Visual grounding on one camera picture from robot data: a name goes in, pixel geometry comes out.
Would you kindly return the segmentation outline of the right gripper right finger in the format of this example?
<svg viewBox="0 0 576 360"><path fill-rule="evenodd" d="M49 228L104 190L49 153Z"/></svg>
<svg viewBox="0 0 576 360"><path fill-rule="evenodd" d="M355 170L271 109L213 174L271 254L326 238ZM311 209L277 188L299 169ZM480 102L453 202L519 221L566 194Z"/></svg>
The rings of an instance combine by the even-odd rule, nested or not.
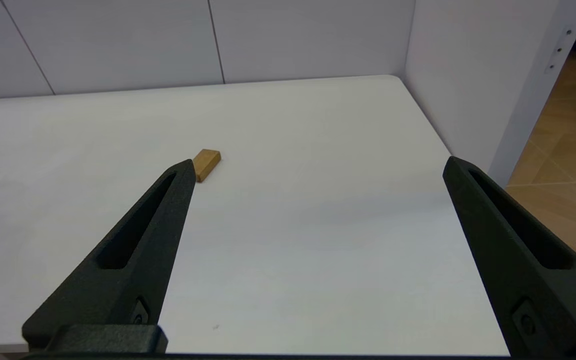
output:
<svg viewBox="0 0 576 360"><path fill-rule="evenodd" d="M442 178L513 357L576 357L576 251L471 162Z"/></svg>

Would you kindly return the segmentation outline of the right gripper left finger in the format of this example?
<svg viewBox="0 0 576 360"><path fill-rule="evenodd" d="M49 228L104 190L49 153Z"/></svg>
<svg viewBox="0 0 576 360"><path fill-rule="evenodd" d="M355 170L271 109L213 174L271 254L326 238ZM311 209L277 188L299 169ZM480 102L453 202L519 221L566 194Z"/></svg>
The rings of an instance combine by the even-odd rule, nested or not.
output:
<svg viewBox="0 0 576 360"><path fill-rule="evenodd" d="M22 325L30 349L164 349L158 321L195 187L170 166Z"/></svg>

